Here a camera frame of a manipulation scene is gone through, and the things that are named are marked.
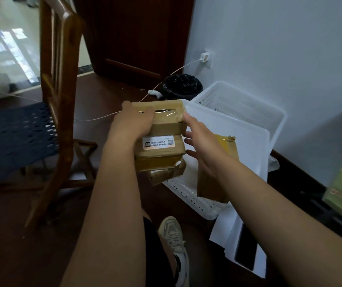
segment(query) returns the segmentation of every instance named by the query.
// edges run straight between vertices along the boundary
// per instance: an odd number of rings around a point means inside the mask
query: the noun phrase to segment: white plastic basket
[[[269,131],[269,153],[285,124],[287,114],[226,82],[214,82],[192,102]]]
[[[191,101],[182,101],[187,112],[203,122],[215,134],[235,136],[240,161],[261,178],[267,179],[269,155],[269,132],[267,130]],[[185,144],[185,148],[193,150],[193,147],[188,144]],[[184,155],[184,160],[187,164],[184,174],[163,183],[202,217],[214,220],[228,204],[198,198],[196,195],[197,160],[188,155]]]

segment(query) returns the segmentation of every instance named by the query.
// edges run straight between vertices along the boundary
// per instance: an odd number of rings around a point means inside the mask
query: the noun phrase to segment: chair backrest
[[[59,152],[73,147],[75,91],[82,19],[64,0],[40,2],[40,71],[43,101],[49,105]]]

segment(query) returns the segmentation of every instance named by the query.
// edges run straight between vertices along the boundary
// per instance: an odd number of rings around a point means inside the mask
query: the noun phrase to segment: person's right arm
[[[296,207],[249,168],[230,157],[205,125],[184,115],[186,143],[260,246],[293,286],[342,286],[342,238]]]

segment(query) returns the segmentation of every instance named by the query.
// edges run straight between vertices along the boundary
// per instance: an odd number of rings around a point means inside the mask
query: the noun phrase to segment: person's left arm
[[[146,135],[154,110],[122,104],[103,148],[78,243],[61,287],[145,286],[146,245],[134,165],[135,141]]]

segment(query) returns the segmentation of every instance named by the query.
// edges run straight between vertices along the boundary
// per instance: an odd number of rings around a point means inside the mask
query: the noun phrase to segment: forearm
[[[144,286],[145,250],[133,146],[107,141],[62,286]]]
[[[291,285],[342,285],[341,237],[231,157],[217,168],[236,211]]]

